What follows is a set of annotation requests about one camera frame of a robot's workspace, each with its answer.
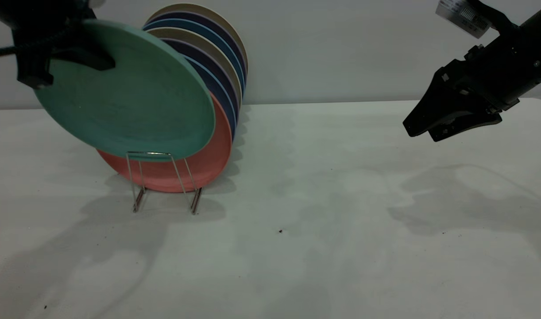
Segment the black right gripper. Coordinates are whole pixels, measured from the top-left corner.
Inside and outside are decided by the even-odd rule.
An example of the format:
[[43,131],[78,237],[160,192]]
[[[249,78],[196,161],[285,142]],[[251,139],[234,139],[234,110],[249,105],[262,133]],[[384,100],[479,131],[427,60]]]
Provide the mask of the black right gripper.
[[439,142],[499,124],[486,111],[508,110],[540,83],[541,24],[523,24],[441,67],[403,125],[410,137],[428,132]]

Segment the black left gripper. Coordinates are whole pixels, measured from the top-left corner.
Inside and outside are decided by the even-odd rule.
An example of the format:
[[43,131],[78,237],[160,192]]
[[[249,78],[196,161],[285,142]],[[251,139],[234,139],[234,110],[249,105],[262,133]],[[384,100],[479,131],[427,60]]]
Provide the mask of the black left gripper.
[[14,31],[17,46],[17,79],[22,84],[41,89],[50,86],[52,59],[78,63],[94,70],[105,71],[116,67],[116,62],[85,32],[82,19],[69,19],[61,25],[38,24],[30,29]]

